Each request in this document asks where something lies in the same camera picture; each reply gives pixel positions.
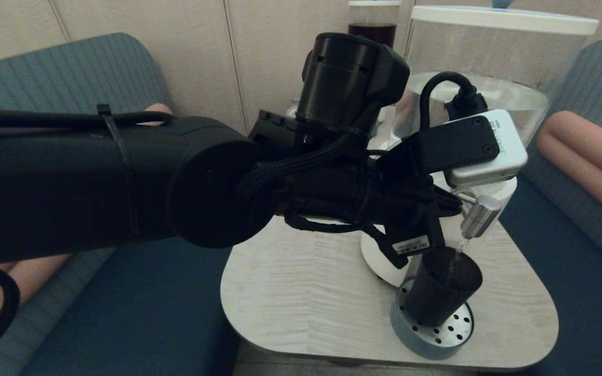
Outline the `black plastic cup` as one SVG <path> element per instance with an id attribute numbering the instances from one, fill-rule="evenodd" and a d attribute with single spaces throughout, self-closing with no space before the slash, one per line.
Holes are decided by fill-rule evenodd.
<path id="1" fill-rule="evenodd" d="M 423 254 L 404 309 L 424 326 L 445 323 L 482 286 L 483 274 L 468 255 L 451 247 Z"/>

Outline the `metal dispenser tap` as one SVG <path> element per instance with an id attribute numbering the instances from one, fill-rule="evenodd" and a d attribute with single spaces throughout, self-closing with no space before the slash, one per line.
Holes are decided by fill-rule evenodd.
<path id="1" fill-rule="evenodd" d="M 460 224 L 461 235 L 467 240 L 482 237 L 503 210 L 500 200 L 489 195 L 477 195 L 467 190 L 453 194 L 468 205 L 467 209 L 462 209 Z"/>

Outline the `round metal drip tray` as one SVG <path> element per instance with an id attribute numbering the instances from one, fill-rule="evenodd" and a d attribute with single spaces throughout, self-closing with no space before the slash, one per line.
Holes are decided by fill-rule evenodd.
<path id="1" fill-rule="evenodd" d="M 471 339 L 475 329 L 473 311 L 464 303 L 440 326 L 425 326 L 416 321 L 404 307 L 413 285 L 404 280 L 395 293 L 390 310 L 392 330 L 411 352 L 434 361 L 454 356 Z"/>

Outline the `clear water dispenser white base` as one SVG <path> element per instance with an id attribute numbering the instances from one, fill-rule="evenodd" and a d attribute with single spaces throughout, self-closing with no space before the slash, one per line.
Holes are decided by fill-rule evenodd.
<path id="1" fill-rule="evenodd" d="M 411 69 L 406 92 L 384 110 L 369 147 L 393 148 L 418 130 L 421 90 L 443 71 L 466 76 L 490 110 L 509 112 L 529 145 L 583 44 L 598 28 L 597 19 L 534 10 L 414 6 L 404 55 Z"/>

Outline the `teal upholstered bench sofa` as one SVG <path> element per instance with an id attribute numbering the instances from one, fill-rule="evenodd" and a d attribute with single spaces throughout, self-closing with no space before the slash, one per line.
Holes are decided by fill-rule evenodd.
<path id="1" fill-rule="evenodd" d="M 602 40 L 578 55 L 550 113 L 561 110 L 602 127 Z M 602 205 L 534 143 L 528 153 L 500 221 L 550 292 L 559 333 L 537 364 L 480 376 L 602 376 Z"/>
<path id="2" fill-rule="evenodd" d="M 126 33 L 0 60 L 0 109 L 172 107 L 152 55 Z M 220 281 L 230 249 L 180 238 L 53 264 L 0 339 L 0 376 L 231 376 L 239 336 Z"/>

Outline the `pink cylindrical bolster cushion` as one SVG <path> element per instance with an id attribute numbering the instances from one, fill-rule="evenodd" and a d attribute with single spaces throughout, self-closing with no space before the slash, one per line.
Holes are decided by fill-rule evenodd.
<path id="1" fill-rule="evenodd" d="M 602 127 L 571 111 L 548 117 L 535 141 L 540 154 L 602 205 Z"/>
<path id="2" fill-rule="evenodd" d="M 75 252 L 138 236 L 132 153 L 127 130 L 156 126 L 135 115 L 14 114 L 0 112 L 0 271 L 29 300 Z"/>

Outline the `dark drink dispenser white base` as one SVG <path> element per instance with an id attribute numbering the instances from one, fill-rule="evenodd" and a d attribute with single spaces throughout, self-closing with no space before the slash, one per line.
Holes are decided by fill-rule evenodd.
<path id="1" fill-rule="evenodd" d="M 401 3 L 401 0 L 349 0 L 348 34 L 391 48 Z"/>

